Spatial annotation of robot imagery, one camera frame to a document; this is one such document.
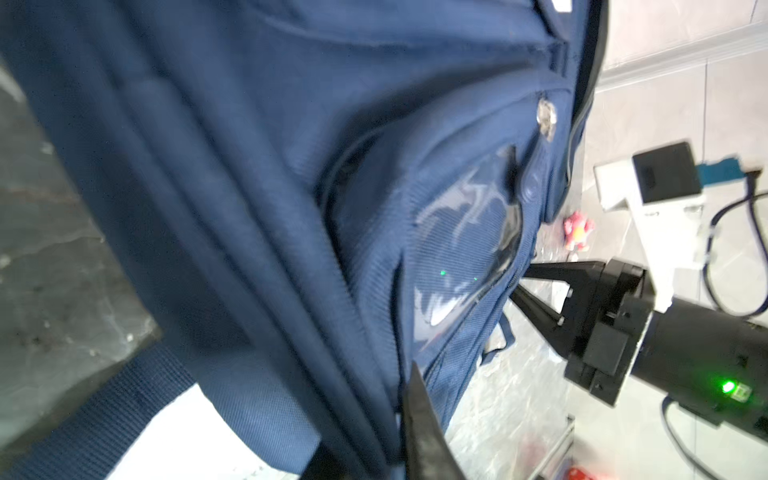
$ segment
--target blue strap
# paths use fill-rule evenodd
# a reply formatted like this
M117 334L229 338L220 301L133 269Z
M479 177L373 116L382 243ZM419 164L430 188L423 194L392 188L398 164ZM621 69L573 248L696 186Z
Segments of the blue strap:
M102 480L150 420L194 385L163 344L132 359L3 480Z
M483 353L482 360L480 361L481 366L488 365L490 362L493 362L493 359L496 357L497 353L503 352L515 344L515 336L512 335L512 328L509 326L509 320L505 314L502 314L502 317L498 321L498 325L502 328L502 333L504 334L504 340L506 340L506 344L502 348L493 349L490 352Z

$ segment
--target dark gray marble surface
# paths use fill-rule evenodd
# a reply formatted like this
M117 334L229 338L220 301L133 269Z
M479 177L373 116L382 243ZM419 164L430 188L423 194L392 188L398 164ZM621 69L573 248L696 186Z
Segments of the dark gray marble surface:
M24 98L0 90L0 471L155 335Z

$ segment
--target black cable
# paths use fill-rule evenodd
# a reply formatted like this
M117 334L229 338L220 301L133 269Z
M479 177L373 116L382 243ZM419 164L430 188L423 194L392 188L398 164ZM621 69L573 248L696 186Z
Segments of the black cable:
M709 480L722 480L720 477L712 473L711 470L709 470L706 466L704 466L699 459L688 449L685 448L685 445L683 445L680 442L680 439L677 437L677 434L674 432L672 427L670 426L670 421L667 418L667 411L670 408L670 405L672 405L672 397L667 396L662 400L661 402L661 419L664 424L664 430L667 431L667 435L670 436L672 439L672 443L674 443L675 448L677 448L677 451L685 458L688 463L690 463L698 472L701 473L701 475L704 475Z
M750 215L750 224L752 225L752 230L755 233L755 237L757 238L757 243L760 245L760 249L763 254L763 263L766 266L766 271L768 271L768 246L766 245L766 236L763 233L763 226L760 223L760 221L757 219L757 213L755 208L755 203L763 197L768 197L768 192L762 192L760 194L755 193L755 189L757 189L757 178L762 173L761 170L755 170L751 172L746 173L746 195L741 200L737 200L733 202L730 205L725 206L722 210L717 212L714 217L712 217L712 221L710 222L710 236L707 240L707 252L705 253L705 261L704 266L701 269L701 275L704 279L704 288L707 290L707 295L709 296L710 300L712 300L712 303L714 306L720 310L721 312L728 313L733 316L740 316L744 319L748 319L752 316L760 315L761 313L764 313L766 310L768 310L768 293L766 293L765 300L763 300L763 304L757 307L757 309L753 312L749 313L733 313L728 311L723 306L723 303L720 301L720 299L715 295L714 288L712 287L712 279L710 278L710 253L712 250L712 244L714 242L715 237L715 227L717 226L718 222L722 220L722 218L733 210L736 207L739 207L741 205L747 204L747 211Z

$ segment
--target tiled wall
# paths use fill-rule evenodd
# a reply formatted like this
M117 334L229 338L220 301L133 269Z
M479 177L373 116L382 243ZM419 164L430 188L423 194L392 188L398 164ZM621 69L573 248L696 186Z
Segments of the tiled wall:
M768 18L768 0L613 0L606 67Z
M728 1L734 11L742 3ZM756 14L765 11L763 6ZM584 146L582 208L598 225L588 257L645 261L629 213L602 212L592 180L595 164L688 139L697 161L714 162L740 154L752 165L764 166L761 187L768 189L767 79L768 51L760 51L599 93ZM703 215L709 222L720 208L743 196L743 184L714 187L705 193ZM768 224L768 200L759 211ZM766 268L746 214L737 211L721 223L713 281L727 305L747 310L759 305L768 291ZM677 295L707 302L698 272L681 270L675 288ZM582 463L594 473L621 480L699 478L664 433L659 413L663 397L662 392L630 379L617 408L609 409L574 388L569 408L577 419L577 451ZM727 426L712 429L682 412L674 412L671 421L684 443L724 478L768 478L768 445Z

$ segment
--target blue backpack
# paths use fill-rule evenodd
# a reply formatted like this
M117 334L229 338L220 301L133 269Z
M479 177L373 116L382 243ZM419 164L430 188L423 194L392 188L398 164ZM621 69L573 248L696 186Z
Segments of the blue backpack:
M12 478L104 478L199 383L275 468L443 428L562 204L605 0L21 2L0 50L164 340Z

